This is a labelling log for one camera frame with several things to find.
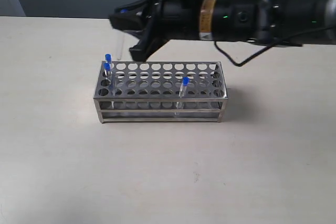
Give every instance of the wire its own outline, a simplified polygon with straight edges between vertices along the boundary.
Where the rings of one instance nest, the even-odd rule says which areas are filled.
[[[236,67],[242,67],[243,65],[245,65],[246,63],[249,63],[250,61],[252,61],[253,59],[255,59],[256,57],[258,57],[259,55],[263,54],[264,52],[268,51],[269,49],[277,46],[277,45],[280,45],[281,43],[289,40],[289,39],[292,39],[294,37],[298,37],[298,36],[301,36],[301,35],[305,35],[305,34],[312,34],[312,33],[317,33],[319,31],[325,31],[325,30],[329,30],[329,29],[333,29],[333,28],[336,28],[336,25],[332,25],[332,26],[327,26],[327,27],[322,27],[322,28],[315,28],[315,29],[311,29],[311,30],[306,30],[306,31],[302,31],[302,32],[299,32],[299,33],[296,33],[296,34],[293,34],[293,35],[290,35],[288,37],[285,37],[285,38],[282,38],[282,39],[277,39],[275,42],[269,44],[268,46],[264,47],[262,50],[259,50],[257,51],[256,53],[254,53],[253,55],[251,55],[250,57],[248,57],[246,60],[242,61],[241,63],[237,63],[235,62],[235,60],[227,53],[225,52],[224,50],[222,50],[217,42],[215,41],[214,42],[214,45],[215,47],[217,48],[217,50],[219,52],[221,52],[222,54],[224,54],[226,56],[226,58],[233,64],[235,65]]]

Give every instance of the table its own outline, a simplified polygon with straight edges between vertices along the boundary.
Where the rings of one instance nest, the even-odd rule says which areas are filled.
[[[107,20],[0,17],[1,224],[334,222],[335,47],[236,68],[211,42],[171,41],[150,60],[222,61],[225,122],[100,124],[92,95],[116,34]]]

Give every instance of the blue test tube cap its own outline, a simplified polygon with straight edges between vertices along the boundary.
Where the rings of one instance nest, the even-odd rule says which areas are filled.
[[[189,83],[189,78],[188,77],[183,77],[183,86],[188,86]]]
[[[105,69],[106,71],[111,71],[110,64],[108,64],[108,63],[104,63],[104,69]]]
[[[111,56],[110,54],[106,54],[106,55],[105,55],[105,60],[106,60],[107,62],[111,62],[111,61],[112,61],[112,56]]]

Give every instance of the test tube rack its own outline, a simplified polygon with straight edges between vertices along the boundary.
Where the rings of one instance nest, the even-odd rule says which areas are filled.
[[[93,97],[101,123],[223,120],[228,96],[220,62],[114,62],[112,84],[103,64]],[[183,77],[190,82],[179,98]]]

